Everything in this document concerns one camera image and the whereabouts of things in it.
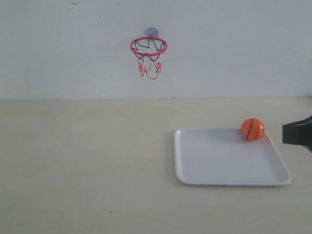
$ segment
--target red rim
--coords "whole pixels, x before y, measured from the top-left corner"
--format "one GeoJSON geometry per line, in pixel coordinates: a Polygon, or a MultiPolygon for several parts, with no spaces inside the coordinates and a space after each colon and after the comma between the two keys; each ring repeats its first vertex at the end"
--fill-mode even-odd
{"type": "Polygon", "coordinates": [[[167,48],[168,48],[168,44],[167,44],[167,42],[165,40],[163,40],[161,38],[142,37],[142,38],[138,38],[138,39],[135,39],[134,41],[132,41],[131,44],[130,44],[130,48],[131,48],[132,52],[137,54],[137,55],[152,57],[152,56],[158,56],[158,55],[161,55],[161,54],[165,53],[167,48]],[[138,42],[140,40],[147,40],[147,39],[159,40],[159,41],[165,43],[165,48],[162,51],[159,51],[159,52],[153,53],[153,54],[141,53],[141,52],[138,52],[137,50],[135,50],[135,48],[133,48],[133,44],[134,43],[136,43],[136,42],[138,42]]]}

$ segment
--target orange ball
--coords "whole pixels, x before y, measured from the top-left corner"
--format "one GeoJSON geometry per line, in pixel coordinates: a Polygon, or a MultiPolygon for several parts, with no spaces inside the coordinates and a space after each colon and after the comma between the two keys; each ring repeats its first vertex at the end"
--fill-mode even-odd
{"type": "Polygon", "coordinates": [[[259,140],[263,137],[265,129],[263,123],[257,118],[250,118],[243,122],[241,131],[248,140],[259,140]]]}

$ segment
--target white wall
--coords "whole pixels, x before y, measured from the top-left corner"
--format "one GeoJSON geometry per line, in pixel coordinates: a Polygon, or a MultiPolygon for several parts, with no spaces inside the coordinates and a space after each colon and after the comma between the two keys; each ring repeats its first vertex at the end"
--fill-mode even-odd
{"type": "Polygon", "coordinates": [[[71,2],[0,1],[0,99],[312,94],[311,0],[71,2]],[[129,49],[147,27],[169,44],[154,81],[129,49]]]}

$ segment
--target plastic tray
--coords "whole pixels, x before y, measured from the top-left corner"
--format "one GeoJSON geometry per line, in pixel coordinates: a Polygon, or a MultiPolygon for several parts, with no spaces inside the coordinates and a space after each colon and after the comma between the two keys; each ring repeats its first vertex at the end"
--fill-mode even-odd
{"type": "Polygon", "coordinates": [[[239,129],[183,128],[175,132],[175,173],[194,185],[285,185],[289,173],[267,133],[246,140],[239,129]]]}

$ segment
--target tray rim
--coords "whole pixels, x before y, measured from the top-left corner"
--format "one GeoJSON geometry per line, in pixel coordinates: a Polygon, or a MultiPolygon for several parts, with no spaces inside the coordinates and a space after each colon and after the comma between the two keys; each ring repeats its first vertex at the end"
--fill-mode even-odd
{"type": "Polygon", "coordinates": [[[238,128],[179,128],[175,131],[174,133],[174,154],[175,154],[175,175],[177,177],[177,179],[184,183],[184,184],[188,184],[188,185],[206,185],[206,186],[281,186],[281,185],[287,185],[291,182],[292,180],[292,175],[290,173],[290,171],[288,170],[282,156],[280,155],[279,151],[277,150],[277,147],[275,146],[274,142],[272,141],[270,135],[265,132],[264,134],[267,136],[267,138],[269,139],[271,145],[273,146],[273,149],[275,151],[275,153],[278,156],[278,159],[281,163],[281,165],[283,166],[283,169],[285,170],[285,172],[287,173],[287,179],[285,181],[273,181],[273,182],[244,182],[242,181],[240,182],[235,182],[235,183],[189,183],[187,181],[185,181],[183,179],[183,177],[179,174],[179,171],[177,170],[177,138],[180,135],[179,131],[182,130],[239,130],[238,128]]]}

